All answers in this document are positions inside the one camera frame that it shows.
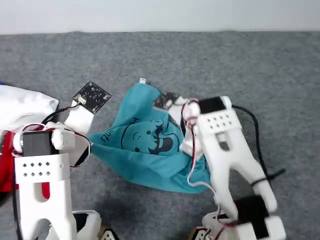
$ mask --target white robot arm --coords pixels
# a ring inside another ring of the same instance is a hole
[[[224,231],[225,239],[284,240],[286,234],[281,219],[269,216],[276,211],[277,201],[268,176],[249,149],[230,99],[222,96],[200,101],[186,100],[174,93],[164,93],[153,106],[169,112],[180,123],[185,132],[180,146],[183,152],[195,160],[205,156],[215,201],[224,211],[203,218],[203,225],[211,230],[209,236],[216,236],[218,227],[227,226],[223,221],[231,221],[234,224]],[[229,190],[231,169],[238,171],[252,185],[254,196],[233,200]],[[221,215],[226,219],[217,221]]]
[[[51,122],[49,117],[45,125],[39,124],[33,130],[26,126],[16,133],[14,165],[21,223],[18,240],[37,239],[44,227],[43,219],[51,223],[47,240],[105,239],[96,211],[72,211],[70,167],[79,167],[89,157],[91,143],[84,135],[94,114],[110,97],[89,82],[73,98],[72,107],[66,108],[70,113],[64,123]],[[42,183],[49,183],[49,199],[43,196]],[[107,232],[110,239],[117,239]]]

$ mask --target black cable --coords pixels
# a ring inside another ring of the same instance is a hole
[[[251,185],[254,186],[257,183],[260,183],[264,180],[268,180],[268,181],[272,181],[273,179],[275,179],[276,177],[278,177],[279,175],[283,174],[286,169],[282,168],[280,170],[278,170],[277,172],[273,173],[273,174],[269,174],[265,161],[262,157],[262,152],[261,152],[261,147],[260,147],[260,132],[259,132],[259,123],[258,123],[258,119],[256,118],[256,116],[249,111],[248,109],[242,107],[242,106],[237,106],[237,105],[232,105],[232,107],[234,109],[239,109],[244,111],[245,113],[249,114],[250,117],[252,118],[253,122],[254,122],[254,129],[255,129],[255,145],[256,145],[256,151],[258,153],[258,158],[259,158],[259,162],[260,165],[262,167],[262,170],[264,172],[265,178],[259,179],[257,181],[254,181]]]
[[[65,111],[69,111],[69,110],[72,110],[72,109],[75,109],[76,107],[79,106],[79,103],[75,106],[69,106],[69,107],[65,107],[65,108],[61,108],[53,113],[51,113],[49,116],[47,116],[41,123],[46,125],[48,122],[50,122],[50,120],[57,114],[60,114],[60,113],[63,113]]]
[[[13,158],[13,170],[12,170],[12,205],[13,205],[13,216],[15,223],[15,231],[18,240],[23,240],[19,217],[18,217],[18,206],[17,206],[17,193],[16,193],[16,171],[15,171],[15,159]]]
[[[250,117],[252,118],[253,122],[254,122],[254,129],[255,129],[255,145],[256,145],[256,151],[258,153],[258,158],[262,167],[262,170],[264,172],[264,174],[267,176],[268,175],[268,170],[265,164],[265,161],[263,160],[262,157],[262,153],[261,153],[261,148],[260,148],[260,133],[259,133],[259,123],[258,123],[258,119],[256,118],[256,116],[249,111],[248,109],[242,107],[242,106],[237,106],[237,105],[232,105],[232,107],[234,109],[240,109],[244,112],[246,112],[247,114],[250,115]]]

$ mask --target teal drawstring bag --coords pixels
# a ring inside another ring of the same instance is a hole
[[[190,156],[179,151],[184,136],[167,112],[152,103],[160,92],[137,83],[123,98],[112,126],[105,132],[91,134],[91,152],[127,181],[150,188],[200,193],[206,187],[192,187],[187,182]],[[210,183],[205,158],[195,165],[191,182]]]

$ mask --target wire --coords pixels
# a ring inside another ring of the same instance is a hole
[[[33,126],[38,126],[38,127],[41,126],[41,127],[43,127],[42,129],[47,128],[46,125],[44,125],[43,123],[29,123],[29,124],[25,125],[21,131],[24,132],[27,128],[30,128]]]
[[[58,115],[60,113],[63,113],[65,111],[70,111],[70,110],[73,110],[75,108],[77,108],[78,106],[80,105],[80,103],[78,102],[76,105],[74,106],[69,106],[69,107],[65,107],[65,108],[61,108],[53,113],[51,113],[50,115],[48,115],[41,123],[46,125],[48,122],[50,122],[50,120],[55,116],[55,115]]]
[[[220,238],[220,236],[221,236],[222,232],[224,231],[224,229],[225,229],[225,227],[223,226],[223,227],[219,230],[219,232],[216,234],[214,240],[218,240],[218,239]]]
[[[232,105],[232,107],[234,109],[239,109],[239,110],[242,110],[245,113],[249,114],[250,117],[252,118],[253,122],[254,122],[256,151],[258,153],[259,162],[260,162],[260,165],[261,165],[262,170],[264,172],[265,178],[262,178],[262,179],[259,179],[257,181],[254,181],[253,183],[251,183],[251,185],[254,186],[255,184],[260,183],[261,181],[264,181],[264,180],[272,181],[273,179],[275,179],[279,175],[285,173],[286,172],[285,168],[282,168],[282,169],[280,169],[280,170],[278,170],[278,171],[276,171],[275,173],[272,173],[272,174],[268,173],[265,161],[264,161],[264,159],[262,157],[262,152],[261,152],[261,147],[260,147],[260,133],[259,133],[258,119],[256,118],[256,116],[251,111],[249,111],[245,107],[237,106],[237,105]]]
[[[12,171],[12,205],[13,205],[13,217],[15,223],[15,231],[18,240],[23,240],[20,229],[18,206],[17,206],[17,193],[16,193],[16,171],[15,171],[15,159],[13,159],[13,171]]]
[[[208,229],[208,230],[205,232],[205,234],[204,234],[204,236],[203,236],[203,240],[206,240],[206,237],[208,236],[209,233],[211,233],[211,229]]]
[[[87,148],[88,148],[88,155],[87,155],[87,157],[85,158],[85,160],[84,160],[84,161],[82,162],[82,164],[79,165],[79,166],[70,166],[71,168],[79,168],[79,167],[81,167],[81,166],[89,159],[89,156],[90,156],[90,154],[91,154],[91,142],[90,142],[90,140],[89,140],[85,135],[82,135],[81,133],[78,133],[78,132],[75,132],[75,131],[72,131],[72,130],[69,130],[69,129],[66,129],[66,128],[65,128],[64,130],[74,132],[75,135],[77,135],[77,136],[79,136],[79,137],[87,140],[87,142],[88,142],[88,147],[87,147]]]
[[[219,201],[217,200],[217,193],[216,191],[213,189],[213,187],[208,184],[207,182],[205,181],[197,181],[197,182],[190,182],[190,178],[192,176],[192,174],[194,173],[195,171],[195,166],[196,166],[196,139],[195,139],[195,133],[194,133],[194,126],[195,125],[191,125],[190,126],[190,130],[191,130],[191,133],[192,133],[192,164],[191,164],[191,170],[186,178],[188,184],[191,186],[191,187],[197,187],[197,186],[206,186],[208,189],[210,189],[212,192],[213,192],[213,196],[214,198],[216,199],[216,204],[217,204],[217,211],[216,211],[216,215],[215,215],[215,219],[218,220],[218,213],[220,212],[220,203]]]

